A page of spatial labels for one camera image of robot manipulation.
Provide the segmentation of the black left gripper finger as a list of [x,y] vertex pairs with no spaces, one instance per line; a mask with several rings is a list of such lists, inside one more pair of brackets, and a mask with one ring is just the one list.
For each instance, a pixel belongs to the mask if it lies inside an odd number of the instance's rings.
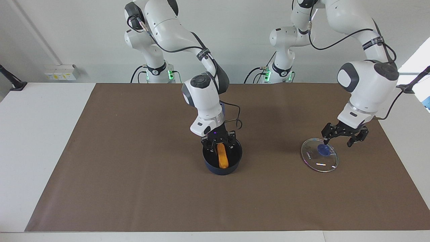
[[331,139],[338,137],[338,126],[327,123],[321,131],[324,144],[327,145]]
[[350,148],[353,144],[364,141],[368,133],[369,130],[367,127],[362,127],[357,134],[352,133],[350,139],[347,142],[347,146]]

